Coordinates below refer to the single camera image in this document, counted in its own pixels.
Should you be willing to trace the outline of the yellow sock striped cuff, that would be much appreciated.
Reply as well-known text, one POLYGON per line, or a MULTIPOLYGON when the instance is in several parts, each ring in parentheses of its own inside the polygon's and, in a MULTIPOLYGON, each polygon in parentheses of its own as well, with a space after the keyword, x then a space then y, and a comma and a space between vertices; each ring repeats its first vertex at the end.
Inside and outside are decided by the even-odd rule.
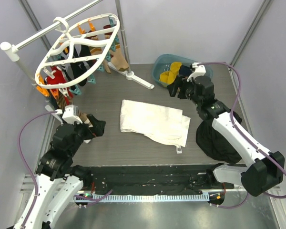
POLYGON ((170 71, 173 72, 174 74, 178 74, 182 65, 183 64, 181 62, 173 62, 170 65, 170 71))

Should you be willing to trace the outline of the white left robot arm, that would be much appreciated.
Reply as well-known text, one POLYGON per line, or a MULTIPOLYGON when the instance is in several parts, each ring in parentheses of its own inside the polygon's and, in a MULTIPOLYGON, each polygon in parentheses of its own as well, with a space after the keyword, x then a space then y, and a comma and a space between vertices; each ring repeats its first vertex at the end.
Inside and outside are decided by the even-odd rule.
POLYGON ((85 140, 104 134, 106 122, 87 115, 87 124, 62 124, 57 127, 50 149, 42 156, 35 173, 30 176, 34 189, 13 229, 52 229, 59 217, 80 190, 92 184, 90 169, 73 166, 72 158, 85 140))

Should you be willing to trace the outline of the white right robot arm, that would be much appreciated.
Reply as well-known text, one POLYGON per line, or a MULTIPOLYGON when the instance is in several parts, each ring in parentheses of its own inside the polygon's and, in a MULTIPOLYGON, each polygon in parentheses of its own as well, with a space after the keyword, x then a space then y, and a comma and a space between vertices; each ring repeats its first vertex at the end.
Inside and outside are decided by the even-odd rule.
POLYGON ((167 89, 171 97, 192 101, 199 117, 219 132, 245 162, 245 167, 216 166, 205 177, 210 188, 226 182, 243 186, 251 196, 257 197, 282 182, 283 173, 278 166, 284 166, 284 156, 278 151, 270 152, 239 125, 232 111, 215 98, 214 84, 208 76, 193 80, 178 76, 167 89))

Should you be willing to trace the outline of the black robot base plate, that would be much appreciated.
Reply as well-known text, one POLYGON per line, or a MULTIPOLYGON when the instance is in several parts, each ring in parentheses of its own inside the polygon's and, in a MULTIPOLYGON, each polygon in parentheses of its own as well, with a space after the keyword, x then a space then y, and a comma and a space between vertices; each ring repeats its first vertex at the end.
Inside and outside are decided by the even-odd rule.
POLYGON ((140 165, 85 167, 91 180, 84 185, 96 194, 132 196, 201 194, 203 190, 227 190, 239 185, 220 182, 211 174, 214 165, 140 165))

